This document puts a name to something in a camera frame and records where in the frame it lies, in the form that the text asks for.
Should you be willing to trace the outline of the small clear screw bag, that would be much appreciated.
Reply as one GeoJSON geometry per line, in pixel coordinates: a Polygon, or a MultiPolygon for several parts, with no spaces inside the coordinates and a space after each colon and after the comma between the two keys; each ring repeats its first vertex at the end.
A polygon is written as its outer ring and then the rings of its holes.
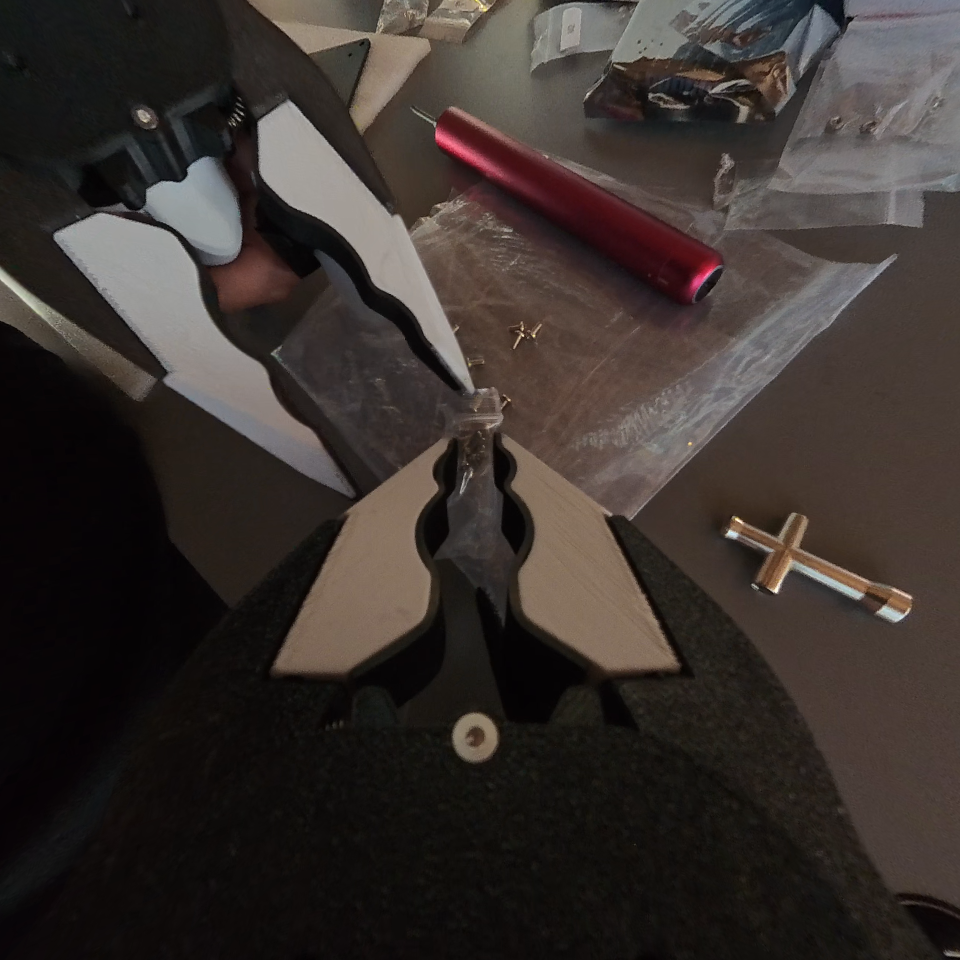
{"type": "Polygon", "coordinates": [[[495,388],[481,388],[458,397],[443,414],[447,436],[456,441],[457,465],[446,501],[449,534],[438,558],[452,561],[503,622],[514,551],[502,531],[503,495],[495,470],[502,396],[495,388]]]}

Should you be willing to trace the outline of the person's left hand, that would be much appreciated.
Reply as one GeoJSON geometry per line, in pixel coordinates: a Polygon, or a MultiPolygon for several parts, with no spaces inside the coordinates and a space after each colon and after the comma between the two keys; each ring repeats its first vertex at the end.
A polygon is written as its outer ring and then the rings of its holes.
{"type": "Polygon", "coordinates": [[[238,255],[229,263],[207,266],[221,311],[233,314],[285,301],[301,279],[255,227],[244,226],[238,255]]]}

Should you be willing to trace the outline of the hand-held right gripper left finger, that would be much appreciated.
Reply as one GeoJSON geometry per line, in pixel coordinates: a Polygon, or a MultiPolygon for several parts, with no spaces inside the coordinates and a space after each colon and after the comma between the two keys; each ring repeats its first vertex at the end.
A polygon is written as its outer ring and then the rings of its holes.
{"type": "Polygon", "coordinates": [[[452,441],[442,439],[345,512],[272,678],[359,681],[426,635],[451,487],[452,441]]]}

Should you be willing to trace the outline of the loose small screws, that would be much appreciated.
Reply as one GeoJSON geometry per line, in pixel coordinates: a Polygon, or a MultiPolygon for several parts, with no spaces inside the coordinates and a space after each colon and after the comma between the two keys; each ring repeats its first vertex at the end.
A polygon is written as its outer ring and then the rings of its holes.
{"type": "Polygon", "coordinates": [[[493,329],[492,341],[474,342],[473,331],[461,322],[452,330],[462,348],[466,366],[471,375],[473,392],[458,401],[462,413],[487,414],[495,409],[506,409],[514,404],[515,394],[522,387],[526,362],[534,355],[534,345],[544,329],[542,322],[520,320],[493,329]]]}

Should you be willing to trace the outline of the silver antistatic bag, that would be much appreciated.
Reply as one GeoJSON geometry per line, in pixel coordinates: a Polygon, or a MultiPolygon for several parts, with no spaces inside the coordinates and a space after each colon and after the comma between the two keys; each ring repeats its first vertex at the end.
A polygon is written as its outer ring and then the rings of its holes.
{"type": "Polygon", "coordinates": [[[770,122],[845,26],[843,1],[637,2],[583,115],[770,122]]]}

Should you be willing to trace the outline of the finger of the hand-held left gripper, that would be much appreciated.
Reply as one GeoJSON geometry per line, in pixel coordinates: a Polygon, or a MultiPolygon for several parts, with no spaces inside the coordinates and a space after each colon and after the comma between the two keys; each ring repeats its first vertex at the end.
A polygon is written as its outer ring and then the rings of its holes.
{"type": "Polygon", "coordinates": [[[292,101],[257,121],[262,197],[282,231],[335,262],[446,386],[475,391],[469,364],[402,217],[292,101]]]}
{"type": "Polygon", "coordinates": [[[178,234],[94,213],[54,241],[159,361],[168,389],[312,481],[355,497],[315,433],[282,406],[265,368],[220,330],[178,234]]]}

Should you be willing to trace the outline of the red electric screwdriver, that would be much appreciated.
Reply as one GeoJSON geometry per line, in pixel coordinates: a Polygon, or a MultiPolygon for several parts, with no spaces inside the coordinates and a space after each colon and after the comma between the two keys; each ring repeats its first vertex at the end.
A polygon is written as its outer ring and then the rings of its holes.
{"type": "Polygon", "coordinates": [[[721,253],[634,206],[548,155],[451,106],[438,117],[412,106],[439,150],[571,234],[676,304],[712,293],[721,253]]]}

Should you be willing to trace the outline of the metal cross wrench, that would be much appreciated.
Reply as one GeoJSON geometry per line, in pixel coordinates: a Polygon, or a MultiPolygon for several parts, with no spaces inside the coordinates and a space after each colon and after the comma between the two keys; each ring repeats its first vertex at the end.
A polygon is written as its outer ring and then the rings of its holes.
{"type": "Polygon", "coordinates": [[[792,512],[780,531],[771,534],[734,515],[726,522],[722,534],[724,539],[763,555],[762,564],[750,584],[756,592],[777,595],[787,578],[797,573],[857,603],[885,622],[901,622],[911,613],[913,598],[910,594],[871,581],[806,550],[803,540],[808,526],[806,516],[792,512]]]}

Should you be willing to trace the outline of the person's dark clothing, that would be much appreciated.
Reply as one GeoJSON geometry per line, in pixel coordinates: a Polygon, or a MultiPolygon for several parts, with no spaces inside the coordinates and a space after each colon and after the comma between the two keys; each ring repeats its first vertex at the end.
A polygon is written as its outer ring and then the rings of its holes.
{"type": "Polygon", "coordinates": [[[226,612],[102,390],[1,333],[1,946],[61,892],[139,715],[226,612]]]}

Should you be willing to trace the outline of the group of small parts bags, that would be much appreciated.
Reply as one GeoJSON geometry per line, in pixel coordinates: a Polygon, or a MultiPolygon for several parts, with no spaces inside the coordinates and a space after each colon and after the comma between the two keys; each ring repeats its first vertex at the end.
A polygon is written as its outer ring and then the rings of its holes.
{"type": "MultiPolygon", "coordinates": [[[[722,156],[713,206],[729,229],[920,227],[926,194],[958,192],[958,2],[844,3],[778,159],[722,156]]],[[[610,58],[637,4],[540,2],[531,71],[610,58]]]]}

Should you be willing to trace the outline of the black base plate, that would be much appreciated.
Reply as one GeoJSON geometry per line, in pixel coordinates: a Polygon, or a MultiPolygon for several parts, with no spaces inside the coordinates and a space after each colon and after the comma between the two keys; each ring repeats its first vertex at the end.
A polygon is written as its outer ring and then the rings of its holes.
{"type": "Polygon", "coordinates": [[[354,102],[369,54],[371,41],[364,37],[308,54],[348,107],[354,102]]]}

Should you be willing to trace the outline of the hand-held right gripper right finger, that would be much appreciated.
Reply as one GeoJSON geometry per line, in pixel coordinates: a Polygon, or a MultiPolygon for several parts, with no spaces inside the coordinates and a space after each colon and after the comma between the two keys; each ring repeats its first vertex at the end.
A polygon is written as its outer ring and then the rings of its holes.
{"type": "Polygon", "coordinates": [[[494,441],[508,611],[591,679],[678,674],[682,662],[615,533],[613,515],[517,441],[494,441]]]}

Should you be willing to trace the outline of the large clear plastic bag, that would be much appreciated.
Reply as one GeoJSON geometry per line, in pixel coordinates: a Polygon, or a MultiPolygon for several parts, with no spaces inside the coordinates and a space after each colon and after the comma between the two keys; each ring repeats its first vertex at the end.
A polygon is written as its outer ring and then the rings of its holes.
{"type": "MultiPolygon", "coordinates": [[[[543,323],[501,430],[612,513],[633,517],[894,262],[834,262],[724,214],[620,181],[714,247],[726,269],[679,305],[483,181],[436,205],[411,240],[452,326],[474,343],[543,323]]],[[[457,393],[384,318],[327,288],[273,352],[378,481],[448,436],[457,393]]]]}

